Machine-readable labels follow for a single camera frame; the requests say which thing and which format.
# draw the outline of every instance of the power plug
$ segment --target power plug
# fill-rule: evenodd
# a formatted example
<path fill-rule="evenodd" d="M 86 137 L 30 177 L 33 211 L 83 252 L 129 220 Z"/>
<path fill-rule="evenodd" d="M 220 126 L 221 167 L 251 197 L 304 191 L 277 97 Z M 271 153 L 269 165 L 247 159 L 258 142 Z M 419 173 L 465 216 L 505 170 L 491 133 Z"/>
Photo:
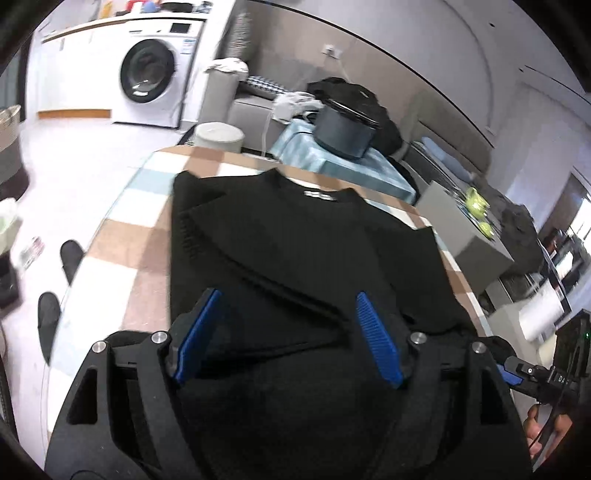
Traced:
<path fill-rule="evenodd" d="M 324 47 L 322 47 L 322 53 L 324 55 L 328 55 L 329 57 L 331 57 L 333 59 L 338 60 L 341 58 L 343 51 L 338 49 L 334 45 L 326 44 L 326 45 L 324 45 Z"/>

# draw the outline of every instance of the silver screw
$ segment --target silver screw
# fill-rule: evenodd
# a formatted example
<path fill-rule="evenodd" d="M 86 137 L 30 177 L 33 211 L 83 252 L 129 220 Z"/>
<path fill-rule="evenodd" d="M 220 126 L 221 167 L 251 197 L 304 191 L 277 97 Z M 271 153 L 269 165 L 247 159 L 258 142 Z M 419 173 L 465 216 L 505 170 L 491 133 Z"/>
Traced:
<path fill-rule="evenodd" d="M 410 341 L 415 345 L 422 345 L 427 341 L 427 335 L 423 332 L 413 332 L 410 334 Z"/>
<path fill-rule="evenodd" d="M 484 353 L 486 352 L 486 345 L 482 342 L 474 342 L 472 344 L 472 350 L 474 350 L 474 353 Z"/>
<path fill-rule="evenodd" d="M 168 334 L 166 332 L 154 332 L 152 334 L 152 341 L 154 343 L 164 343 L 168 338 Z"/>
<path fill-rule="evenodd" d="M 107 348 L 107 342 L 103 340 L 99 340 L 92 345 L 92 351 L 94 353 L 101 353 L 105 348 Z"/>

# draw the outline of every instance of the small table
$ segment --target small table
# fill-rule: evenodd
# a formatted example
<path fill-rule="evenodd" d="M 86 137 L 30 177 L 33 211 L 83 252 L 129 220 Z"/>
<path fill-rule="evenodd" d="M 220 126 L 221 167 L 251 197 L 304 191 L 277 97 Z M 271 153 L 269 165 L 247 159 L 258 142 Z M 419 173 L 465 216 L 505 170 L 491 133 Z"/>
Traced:
<path fill-rule="evenodd" d="M 292 120 L 269 153 L 285 165 L 346 180 L 413 203 L 416 192 L 380 152 L 370 148 L 358 161 L 345 160 L 319 146 L 314 125 Z"/>
<path fill-rule="evenodd" d="M 202 147 L 170 147 L 153 153 L 119 195 L 82 260 L 63 302 L 51 354 L 47 429 L 53 430 L 74 376 L 94 342 L 118 330 L 167 330 L 171 185 L 177 173 L 199 177 L 254 175 L 278 167 L 288 178 L 324 190 L 354 188 L 372 205 L 413 228 L 430 223 L 414 207 L 343 180 L 262 158 Z M 483 311 L 450 252 L 441 258 L 457 300 L 480 335 L 491 335 Z"/>
<path fill-rule="evenodd" d="M 486 238 L 438 183 L 431 182 L 416 207 L 433 223 L 476 295 L 513 264 L 499 236 Z"/>

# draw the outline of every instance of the white tile floor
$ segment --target white tile floor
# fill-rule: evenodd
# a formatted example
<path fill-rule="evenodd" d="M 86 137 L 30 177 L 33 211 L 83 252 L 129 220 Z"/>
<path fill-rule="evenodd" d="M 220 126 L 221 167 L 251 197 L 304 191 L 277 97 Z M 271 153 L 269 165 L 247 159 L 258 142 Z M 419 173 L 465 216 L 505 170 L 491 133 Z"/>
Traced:
<path fill-rule="evenodd" d="M 21 275 L 22 305 L 1 319 L 5 359 L 19 439 L 41 466 L 46 425 L 41 405 L 45 362 L 37 335 L 37 300 L 53 291 L 61 300 L 66 278 L 59 249 L 73 238 L 86 249 L 99 222 L 148 155 L 175 145 L 173 130 L 112 124 L 109 120 L 27 120 L 23 160 L 31 185 L 18 202 L 23 224 L 12 249 L 16 259 L 34 236 L 45 243 L 41 257 Z"/>

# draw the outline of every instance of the human hand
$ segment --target human hand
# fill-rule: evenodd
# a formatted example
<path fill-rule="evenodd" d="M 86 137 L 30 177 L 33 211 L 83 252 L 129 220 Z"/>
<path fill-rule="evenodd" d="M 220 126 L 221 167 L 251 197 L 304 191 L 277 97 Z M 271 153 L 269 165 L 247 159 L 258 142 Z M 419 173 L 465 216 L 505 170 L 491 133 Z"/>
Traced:
<path fill-rule="evenodd" d="M 527 413 L 527 420 L 523 424 L 523 429 L 525 430 L 525 436 L 527 437 L 527 445 L 531 445 L 531 442 L 538 436 L 540 433 L 543 425 L 540 425 L 535 417 L 538 414 L 538 405 L 533 405 Z M 548 449 L 542 461 L 546 460 L 550 456 L 550 454 L 554 451 L 554 449 L 558 446 L 558 444 L 562 441 L 566 433 L 569 431 L 569 428 L 573 422 L 570 420 L 568 415 L 558 415 L 554 422 L 554 431 L 556 432 L 556 437 L 552 442 L 552 445 Z M 530 448 L 530 457 L 535 457 L 540 451 L 542 450 L 542 444 L 540 442 L 535 442 Z"/>

